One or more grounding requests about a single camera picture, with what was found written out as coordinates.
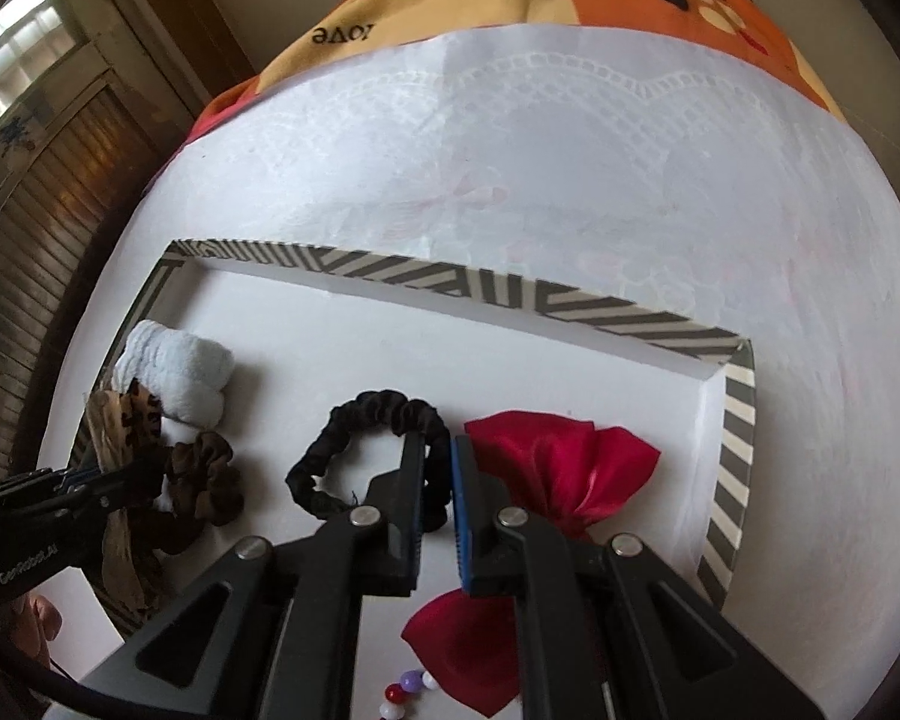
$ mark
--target rolled white cloth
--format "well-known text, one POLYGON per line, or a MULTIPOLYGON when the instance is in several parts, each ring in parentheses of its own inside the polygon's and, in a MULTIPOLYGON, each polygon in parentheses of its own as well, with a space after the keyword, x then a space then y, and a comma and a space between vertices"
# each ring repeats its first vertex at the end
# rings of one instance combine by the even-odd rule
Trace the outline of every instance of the rolled white cloth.
POLYGON ((160 398, 170 419, 212 428, 223 416, 220 390, 233 367, 233 353, 216 341, 144 319, 127 336, 111 384, 124 392, 138 379, 160 398))

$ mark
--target black scrunchie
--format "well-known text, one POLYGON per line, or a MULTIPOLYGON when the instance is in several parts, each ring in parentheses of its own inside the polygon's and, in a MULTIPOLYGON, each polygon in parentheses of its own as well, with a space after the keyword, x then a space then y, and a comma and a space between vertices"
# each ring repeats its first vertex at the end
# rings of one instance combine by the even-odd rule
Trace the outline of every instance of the black scrunchie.
POLYGON ((450 503, 450 431, 437 410, 422 400, 408 400, 392 389, 361 392, 353 400, 330 410, 330 421, 320 431, 300 461, 287 474, 287 487, 301 509, 317 519, 348 512, 358 504, 347 504, 340 498, 317 490, 314 477, 326 474, 333 456, 350 444, 354 433, 375 427, 388 427, 395 436, 411 430, 420 432, 430 447, 423 466, 423 530, 436 531, 447 522, 450 503))

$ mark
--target orange blanket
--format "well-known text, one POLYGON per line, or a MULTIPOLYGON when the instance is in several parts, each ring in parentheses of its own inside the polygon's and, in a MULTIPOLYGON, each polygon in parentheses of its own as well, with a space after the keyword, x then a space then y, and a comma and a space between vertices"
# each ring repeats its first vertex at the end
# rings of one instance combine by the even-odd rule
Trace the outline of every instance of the orange blanket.
POLYGON ((756 65, 842 118, 796 47, 751 0, 344 0, 259 76, 213 100, 188 140, 302 71, 457 29, 511 23, 616 26, 682 38, 756 65))

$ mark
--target beaded bracelet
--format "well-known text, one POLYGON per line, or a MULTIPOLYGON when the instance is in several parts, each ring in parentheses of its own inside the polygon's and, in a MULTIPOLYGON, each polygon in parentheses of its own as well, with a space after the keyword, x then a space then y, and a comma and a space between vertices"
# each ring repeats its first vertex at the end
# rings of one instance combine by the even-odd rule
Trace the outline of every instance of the beaded bracelet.
POLYGON ((427 690, 440 690, 437 680, 429 671, 415 669, 405 671, 400 675, 398 682, 386 686, 384 690, 384 703, 380 704, 381 720, 401 720, 406 714, 404 704, 410 697, 427 690))

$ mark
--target red satin bow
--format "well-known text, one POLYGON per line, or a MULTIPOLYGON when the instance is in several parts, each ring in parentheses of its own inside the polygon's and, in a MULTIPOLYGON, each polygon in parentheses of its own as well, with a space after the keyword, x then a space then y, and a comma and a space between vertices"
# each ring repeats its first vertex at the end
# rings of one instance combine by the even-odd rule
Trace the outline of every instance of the red satin bow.
MULTIPOLYGON (((658 450, 621 427, 594 429, 550 413, 503 412, 464 425, 481 471, 506 482, 514 504, 547 517, 570 538, 614 514, 647 483, 658 450)), ((403 638, 440 687, 486 717, 520 691, 514 604, 434 598, 403 638)))

